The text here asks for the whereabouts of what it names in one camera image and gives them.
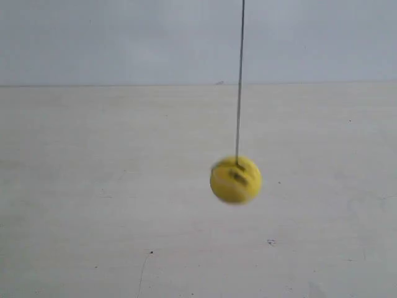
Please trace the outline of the yellow tennis ball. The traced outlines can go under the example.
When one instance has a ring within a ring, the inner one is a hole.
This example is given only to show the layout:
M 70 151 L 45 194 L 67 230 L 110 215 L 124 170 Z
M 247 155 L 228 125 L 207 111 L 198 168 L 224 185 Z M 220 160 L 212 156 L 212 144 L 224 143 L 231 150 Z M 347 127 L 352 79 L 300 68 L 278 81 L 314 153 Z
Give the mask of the yellow tennis ball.
M 211 168 L 210 187 L 222 202 L 242 205 L 251 202 L 261 191 L 262 175 L 252 159 L 246 156 L 227 156 Z

